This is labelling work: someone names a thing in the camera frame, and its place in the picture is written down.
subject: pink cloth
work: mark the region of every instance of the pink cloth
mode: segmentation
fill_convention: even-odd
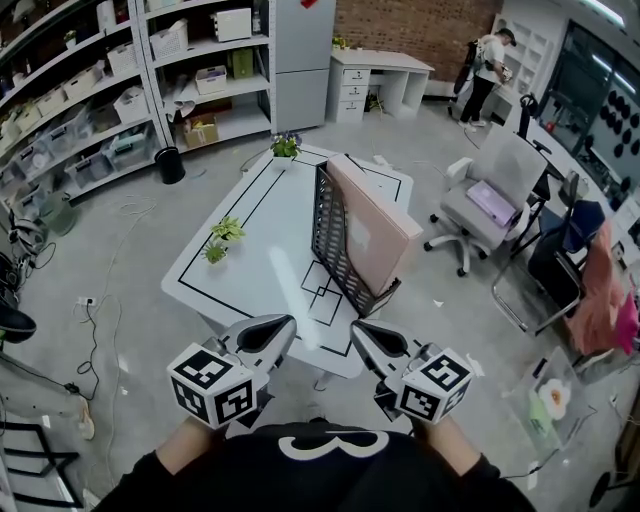
[[[602,225],[591,244],[582,283],[585,297],[573,317],[565,319],[573,346],[585,355],[619,348],[614,326],[624,300],[624,290],[613,276],[609,221]]]
[[[638,308],[633,300],[635,290],[632,289],[627,295],[627,300],[620,308],[618,320],[616,321],[616,339],[618,345],[622,347],[625,354],[631,355],[633,350],[633,338],[638,335]]]

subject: pink cardboard box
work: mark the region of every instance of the pink cardboard box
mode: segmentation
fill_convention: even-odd
[[[382,197],[371,178],[346,155],[327,163],[347,209],[347,254],[371,292],[393,283],[419,244],[422,228],[398,205]]]

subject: brick wall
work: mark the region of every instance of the brick wall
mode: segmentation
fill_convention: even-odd
[[[488,33],[503,0],[337,0],[334,32],[352,46],[403,52],[455,80],[469,41]]]

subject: pink folder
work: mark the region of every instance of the pink folder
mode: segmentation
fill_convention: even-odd
[[[381,196],[376,184],[346,155],[327,163],[347,209],[347,254],[371,292],[384,293],[416,250],[422,228],[397,204]]]
[[[467,196],[501,228],[505,227],[516,213],[516,209],[484,181],[479,181],[467,190]]]

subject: black sleeve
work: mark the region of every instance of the black sleeve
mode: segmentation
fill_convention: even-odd
[[[142,457],[133,471],[104,498],[96,511],[161,510],[173,500],[174,479],[155,452]]]
[[[475,509],[479,503],[491,504],[495,512],[535,512],[535,508],[509,480],[500,478],[500,470],[483,455],[462,477],[465,488],[465,510]]]

